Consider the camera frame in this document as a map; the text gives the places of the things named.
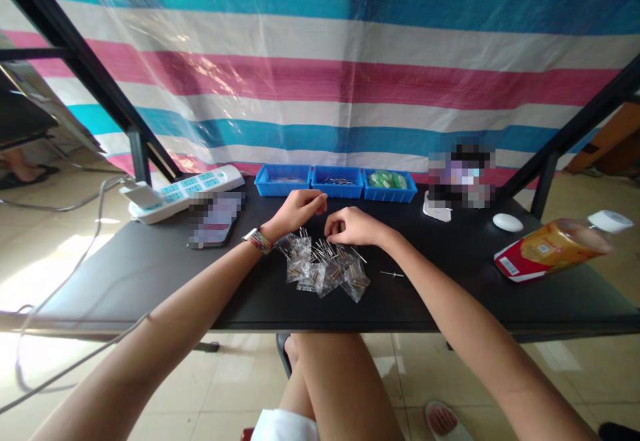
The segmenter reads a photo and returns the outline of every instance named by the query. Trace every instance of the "hand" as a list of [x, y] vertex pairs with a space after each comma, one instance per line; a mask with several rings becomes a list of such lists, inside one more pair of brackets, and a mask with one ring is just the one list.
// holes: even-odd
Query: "hand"
[[309, 218], [327, 212], [327, 195], [320, 190], [295, 190], [283, 203], [271, 220], [263, 227], [263, 233], [271, 242], [276, 242], [282, 236], [296, 231]]
[[325, 225], [327, 240], [340, 244], [380, 245], [384, 237], [392, 232], [393, 229], [386, 224], [356, 207], [344, 208], [332, 213]]

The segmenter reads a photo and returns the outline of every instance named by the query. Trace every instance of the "wristwatch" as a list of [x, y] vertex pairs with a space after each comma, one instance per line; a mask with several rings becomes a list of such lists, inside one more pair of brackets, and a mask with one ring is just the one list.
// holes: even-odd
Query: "wristwatch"
[[243, 241], [251, 241], [251, 244], [258, 248], [262, 254], [269, 254], [273, 249], [273, 243], [260, 232], [260, 226], [249, 231], [242, 239]]

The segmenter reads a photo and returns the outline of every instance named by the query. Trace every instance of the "power strip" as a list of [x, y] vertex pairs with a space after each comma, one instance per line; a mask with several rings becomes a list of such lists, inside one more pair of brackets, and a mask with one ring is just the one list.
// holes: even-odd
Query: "power strip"
[[134, 219], [145, 224], [153, 224], [187, 209], [196, 193], [229, 191], [244, 184], [245, 179], [238, 169], [225, 165], [160, 189], [157, 193], [162, 198], [162, 203], [155, 206], [142, 209], [131, 201], [129, 212]]

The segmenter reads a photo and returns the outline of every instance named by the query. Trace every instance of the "blue plastic tray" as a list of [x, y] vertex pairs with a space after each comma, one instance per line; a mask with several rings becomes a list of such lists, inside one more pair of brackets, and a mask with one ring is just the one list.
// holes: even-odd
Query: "blue plastic tray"
[[[275, 177], [295, 176], [306, 183], [275, 183]], [[311, 167], [307, 165], [263, 165], [255, 177], [255, 186], [260, 196], [289, 196], [297, 189], [308, 189], [311, 182]]]
[[[330, 185], [328, 178], [344, 178], [355, 181], [355, 185]], [[327, 193], [329, 198], [359, 198], [364, 188], [362, 169], [345, 167], [313, 167], [311, 187]]]
[[386, 170], [391, 173], [398, 173], [407, 180], [407, 189], [401, 190], [396, 188], [375, 188], [369, 186], [369, 176], [375, 173], [375, 170], [365, 171], [365, 199], [373, 201], [392, 201], [396, 203], [409, 203], [413, 196], [418, 192], [415, 181], [411, 178], [408, 171]]

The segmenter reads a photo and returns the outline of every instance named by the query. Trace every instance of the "smartphone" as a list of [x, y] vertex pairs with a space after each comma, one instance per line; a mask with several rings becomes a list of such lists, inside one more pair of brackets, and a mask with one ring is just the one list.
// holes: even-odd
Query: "smartphone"
[[192, 249], [225, 246], [240, 215], [245, 193], [207, 193], [189, 206], [191, 231], [187, 246]]

